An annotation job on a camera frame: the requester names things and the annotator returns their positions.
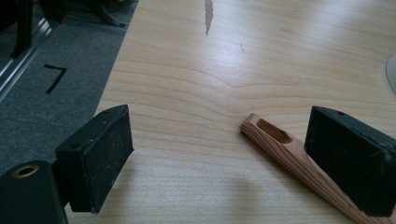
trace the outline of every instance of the wooden handle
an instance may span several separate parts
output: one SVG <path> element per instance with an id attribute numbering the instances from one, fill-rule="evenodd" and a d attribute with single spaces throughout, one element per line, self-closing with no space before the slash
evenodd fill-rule
<path id="1" fill-rule="evenodd" d="M 240 127 L 250 140 L 320 196 L 358 223 L 396 223 L 391 217 L 368 217 L 306 154 L 304 143 L 275 125 L 250 114 Z"/>

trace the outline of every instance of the wood grain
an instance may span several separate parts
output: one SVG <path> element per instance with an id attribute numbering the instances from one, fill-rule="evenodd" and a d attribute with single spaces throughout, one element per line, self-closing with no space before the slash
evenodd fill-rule
<path id="1" fill-rule="evenodd" d="M 304 139 L 312 105 L 396 137 L 393 0 L 141 0 L 98 112 L 128 104 L 135 151 L 98 216 L 70 223 L 350 223 L 239 132 Z"/>
<path id="2" fill-rule="evenodd" d="M 360 211 L 305 152 L 304 143 L 299 139 L 255 114 L 250 114 L 244 120 L 240 129 L 259 148 L 353 220 L 358 223 L 396 223 L 396 215 L 392 217 L 368 217 Z"/>

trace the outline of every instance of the slot in wooden handle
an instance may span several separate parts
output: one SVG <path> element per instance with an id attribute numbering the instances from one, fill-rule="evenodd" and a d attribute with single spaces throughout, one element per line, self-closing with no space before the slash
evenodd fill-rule
<path id="1" fill-rule="evenodd" d="M 241 132 L 308 187 L 358 223 L 396 223 L 391 217 L 368 217 L 306 154 L 304 143 L 255 114 L 242 123 Z"/>

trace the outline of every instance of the brass screw hole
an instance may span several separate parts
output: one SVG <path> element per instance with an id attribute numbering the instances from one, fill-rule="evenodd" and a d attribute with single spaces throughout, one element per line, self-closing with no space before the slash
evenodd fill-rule
<path id="1" fill-rule="evenodd" d="M 15 178 L 25 178 L 29 175 L 33 175 L 35 172 L 38 171 L 38 166 L 37 165 L 25 165 L 18 169 L 14 173 Z"/>

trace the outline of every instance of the wooden knife handle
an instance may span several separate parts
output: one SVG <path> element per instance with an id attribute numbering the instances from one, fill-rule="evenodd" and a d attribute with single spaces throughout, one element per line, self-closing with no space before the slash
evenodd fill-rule
<path id="1" fill-rule="evenodd" d="M 396 217 L 368 217 L 306 154 L 304 143 L 255 114 L 242 123 L 241 132 L 320 196 L 358 223 L 396 223 Z"/>

